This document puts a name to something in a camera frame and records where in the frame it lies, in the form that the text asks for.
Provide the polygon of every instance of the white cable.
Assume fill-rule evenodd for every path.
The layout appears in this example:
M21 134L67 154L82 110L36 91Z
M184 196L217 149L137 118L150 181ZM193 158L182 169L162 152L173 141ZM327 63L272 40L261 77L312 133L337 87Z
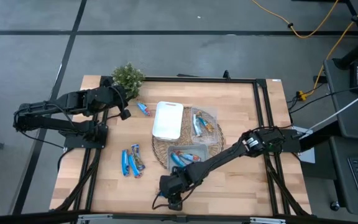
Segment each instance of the white cable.
M323 124L324 122L326 122L327 120L335 117L336 115L338 115L340 112L346 110L348 107L352 106L355 102L358 101L358 98L355 99L352 103L349 103L348 105L346 105L345 107L343 107L342 109L340 109L338 112L334 113L333 115L329 116L328 118L318 122L317 124L313 125L311 128L309 128L307 131L305 131L305 133L307 133L308 131L312 130L313 128L319 126L320 124Z

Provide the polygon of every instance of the wicker tray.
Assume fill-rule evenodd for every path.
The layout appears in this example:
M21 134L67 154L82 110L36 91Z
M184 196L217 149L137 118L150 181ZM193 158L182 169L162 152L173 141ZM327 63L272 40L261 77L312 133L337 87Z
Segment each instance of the wicker tray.
M169 146L190 146L193 144L191 140L191 129L193 125L191 123L191 108L185 107L183 110L183 118L181 121L181 130L180 130L180 138L176 142L167 142L157 140L154 136L152 137L152 147L153 152L159 163L167 168L167 149ZM207 120L213 119L212 116L208 117L208 114L205 113L205 118ZM218 143L208 146L209 157L215 156L223 150L223 133L222 129L218 124Z

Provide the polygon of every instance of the black desk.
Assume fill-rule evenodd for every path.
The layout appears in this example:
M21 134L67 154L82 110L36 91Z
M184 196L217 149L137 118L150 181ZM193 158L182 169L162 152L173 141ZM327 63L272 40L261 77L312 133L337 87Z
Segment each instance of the black desk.
M358 139L335 136L329 138L329 144L336 170L337 180L334 182L339 205L358 215L358 190L347 161L348 157L358 157Z
M350 71L337 68L332 60L324 61L324 71L327 76L328 86L331 92L350 88ZM358 95L345 91L332 96L335 111L339 111L350 102L358 98ZM326 141L330 136L344 136L358 139L358 102L337 115L337 121L327 124L313 134L301 140L302 150Z

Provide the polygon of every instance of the green plant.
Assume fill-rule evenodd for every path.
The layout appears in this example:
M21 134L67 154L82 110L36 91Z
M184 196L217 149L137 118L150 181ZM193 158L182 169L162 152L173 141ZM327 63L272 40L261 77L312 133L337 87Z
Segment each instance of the green plant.
M139 88L142 86L144 74L128 63L120 66L112 72L112 79L115 83L122 85L127 91L127 97L135 98L139 95Z

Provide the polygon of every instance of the wooden table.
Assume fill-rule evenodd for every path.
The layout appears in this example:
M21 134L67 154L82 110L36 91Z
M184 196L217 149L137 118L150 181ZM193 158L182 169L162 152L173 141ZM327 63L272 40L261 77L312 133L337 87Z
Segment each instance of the wooden table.
M99 86L100 76L87 75L81 89ZM290 124L287 104L280 80L266 80L274 124ZM264 99L260 89L260 101L265 124L267 124ZM263 156L241 157L212 171L197 187L193 195L183 204L183 211L168 208L152 210L152 201L158 190L161 175L168 175L152 152L152 126L156 105L159 101L182 103L184 106L211 106L218 111L218 123L222 128L225 148L238 140L241 133L258 127L253 87L244 83L193 83L193 82L145 82L140 91L140 99L150 108L153 117L146 117L134 101L127 109L132 116L121 121L113 118L108 121L109 134L106 147L102 150L96 185L93 195L92 212L103 213L144 213L144 214L187 214L187 215L243 215L270 216L267 176ZM118 109L109 111L117 114ZM74 116L74 121L83 121L82 115ZM130 149L132 144L140 145L140 153L146 169L140 179L123 177L121 172L121 152ZM74 149L61 163L50 208L56 208L78 183L84 149ZM311 212L302 169L298 160L291 154L281 155L285 183L289 191L304 210ZM88 187L85 186L80 208L85 207ZM282 213L280 191L276 186L279 211ZM166 203L159 198L156 204Z

